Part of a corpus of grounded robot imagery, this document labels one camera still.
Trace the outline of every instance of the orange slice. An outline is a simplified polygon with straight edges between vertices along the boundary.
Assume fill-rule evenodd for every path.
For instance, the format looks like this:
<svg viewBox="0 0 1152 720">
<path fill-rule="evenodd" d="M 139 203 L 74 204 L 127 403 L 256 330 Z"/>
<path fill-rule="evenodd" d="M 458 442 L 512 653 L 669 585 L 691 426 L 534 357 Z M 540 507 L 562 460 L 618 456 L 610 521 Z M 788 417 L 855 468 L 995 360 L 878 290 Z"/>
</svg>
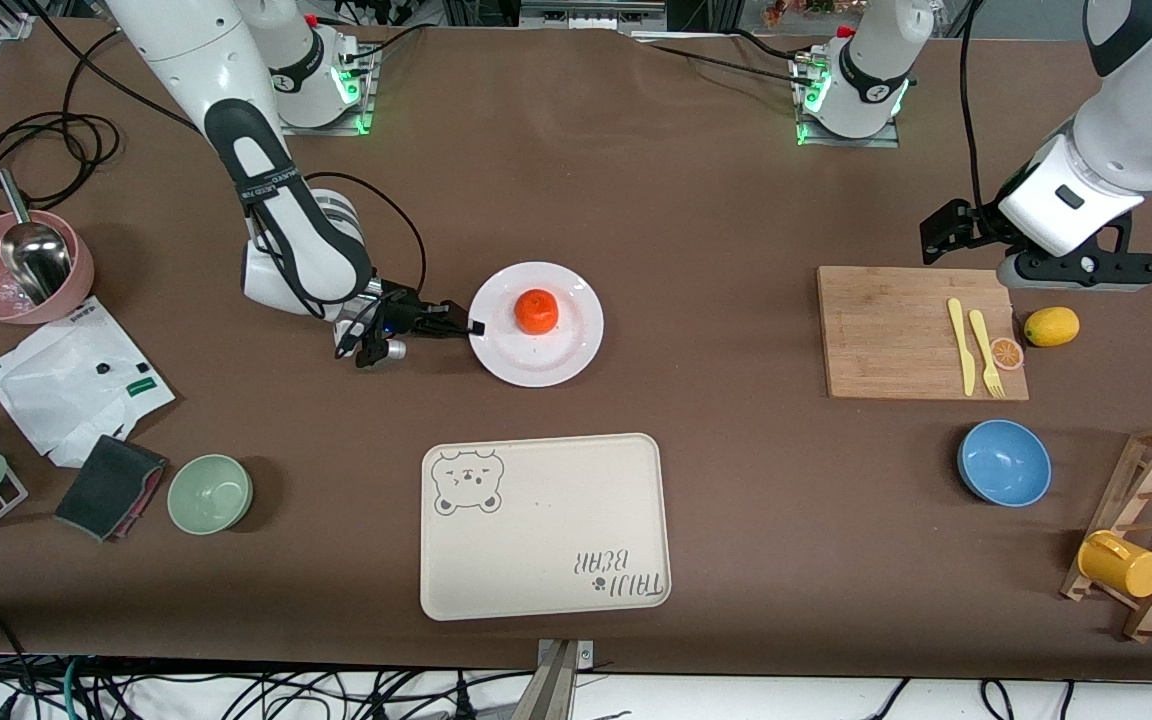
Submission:
<svg viewBox="0 0 1152 720">
<path fill-rule="evenodd" d="M 545 334 L 558 325 L 558 300 L 553 293 L 529 290 L 513 304 L 513 319 L 526 334 Z"/>
<path fill-rule="evenodd" d="M 1025 363 L 1025 354 L 1020 349 L 1020 343 L 1010 338 L 995 338 L 990 343 L 990 353 L 993 355 L 993 364 L 1000 370 L 1015 370 Z"/>
</svg>

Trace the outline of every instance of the bear drawing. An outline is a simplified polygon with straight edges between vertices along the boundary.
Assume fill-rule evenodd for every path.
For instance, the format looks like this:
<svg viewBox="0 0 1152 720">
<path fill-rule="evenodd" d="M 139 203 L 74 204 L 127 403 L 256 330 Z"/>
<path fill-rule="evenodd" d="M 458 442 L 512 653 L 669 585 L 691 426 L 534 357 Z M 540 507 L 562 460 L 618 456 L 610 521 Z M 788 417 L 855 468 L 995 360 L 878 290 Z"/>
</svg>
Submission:
<svg viewBox="0 0 1152 720">
<path fill-rule="evenodd" d="M 477 507 L 482 511 L 500 509 L 500 478 L 505 462 L 494 450 L 467 450 L 456 455 L 439 455 L 434 461 L 434 487 L 438 497 L 434 510 L 452 515 L 457 507 Z"/>
</svg>

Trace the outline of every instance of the fork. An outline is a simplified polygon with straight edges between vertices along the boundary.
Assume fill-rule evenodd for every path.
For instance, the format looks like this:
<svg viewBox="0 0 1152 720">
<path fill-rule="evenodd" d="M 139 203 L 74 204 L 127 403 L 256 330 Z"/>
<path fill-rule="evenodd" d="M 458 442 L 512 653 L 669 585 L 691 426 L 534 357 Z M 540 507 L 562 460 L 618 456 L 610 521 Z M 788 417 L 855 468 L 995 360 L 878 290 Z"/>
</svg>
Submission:
<svg viewBox="0 0 1152 720">
<path fill-rule="evenodd" d="M 998 377 L 998 367 L 993 364 L 993 353 L 990 350 L 990 332 L 984 327 L 984 314 L 980 314 L 979 310 L 973 310 L 968 313 L 968 318 L 972 320 L 972 333 L 977 336 L 977 344 L 980 347 L 980 357 L 984 359 L 984 388 L 988 389 L 990 395 L 998 397 L 998 400 L 1005 400 L 1007 393 L 1002 391 L 1002 378 Z"/>
</svg>

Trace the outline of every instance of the metal ladle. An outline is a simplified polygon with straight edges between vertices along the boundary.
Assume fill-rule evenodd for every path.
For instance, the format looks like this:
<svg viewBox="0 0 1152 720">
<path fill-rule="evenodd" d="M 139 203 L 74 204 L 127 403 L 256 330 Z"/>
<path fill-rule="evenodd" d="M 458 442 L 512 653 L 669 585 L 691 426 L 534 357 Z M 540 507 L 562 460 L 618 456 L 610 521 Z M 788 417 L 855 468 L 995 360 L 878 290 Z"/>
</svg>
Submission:
<svg viewBox="0 0 1152 720">
<path fill-rule="evenodd" d="M 55 229 L 29 219 L 29 209 L 20 197 L 10 170 L 0 169 L 0 185 L 17 218 L 17 223 L 0 240 L 0 258 L 20 289 L 33 304 L 41 305 L 69 276 L 69 249 Z"/>
</svg>

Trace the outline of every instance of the mug handle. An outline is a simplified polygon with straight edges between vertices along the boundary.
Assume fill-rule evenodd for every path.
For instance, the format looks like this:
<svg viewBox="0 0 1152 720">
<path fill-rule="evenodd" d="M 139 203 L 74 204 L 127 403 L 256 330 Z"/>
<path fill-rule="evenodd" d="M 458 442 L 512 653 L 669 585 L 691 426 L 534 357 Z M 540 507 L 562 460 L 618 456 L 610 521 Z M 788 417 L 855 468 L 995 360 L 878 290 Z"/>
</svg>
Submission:
<svg viewBox="0 0 1152 720">
<path fill-rule="evenodd" d="M 1123 560 L 1128 560 L 1132 556 L 1132 552 L 1128 550 L 1126 545 L 1114 536 L 1098 535 L 1097 537 L 1092 538 L 1092 541 L 1098 544 L 1098 546 L 1101 546 L 1105 550 L 1114 553 L 1114 555 L 1117 555 Z"/>
</svg>

